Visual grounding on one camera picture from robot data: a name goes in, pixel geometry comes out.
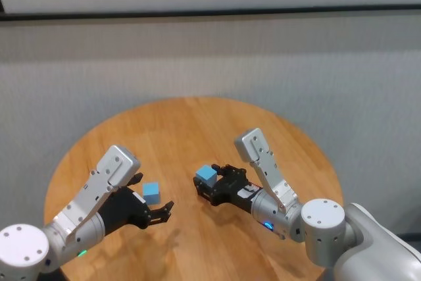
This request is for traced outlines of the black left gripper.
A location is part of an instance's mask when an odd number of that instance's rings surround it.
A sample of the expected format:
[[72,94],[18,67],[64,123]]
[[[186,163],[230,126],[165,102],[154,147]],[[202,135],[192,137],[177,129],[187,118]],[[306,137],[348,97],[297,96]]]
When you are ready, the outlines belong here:
[[[138,172],[126,185],[136,185],[142,178],[143,174]],[[165,223],[171,217],[173,206],[174,202],[169,201],[159,209],[149,210],[147,204],[141,202],[132,189],[122,187],[109,196],[98,213],[102,218],[107,236],[129,224],[146,229],[151,225]]]

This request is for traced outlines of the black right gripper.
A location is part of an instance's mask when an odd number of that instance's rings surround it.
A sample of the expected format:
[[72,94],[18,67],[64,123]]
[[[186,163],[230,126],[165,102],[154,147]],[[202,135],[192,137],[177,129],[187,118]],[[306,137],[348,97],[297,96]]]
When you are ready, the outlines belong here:
[[229,203],[250,213],[253,199],[262,188],[247,179],[247,171],[244,168],[217,164],[212,164],[211,168],[216,171],[220,179],[210,187],[202,179],[194,177],[193,183],[197,195],[206,199],[212,206]]

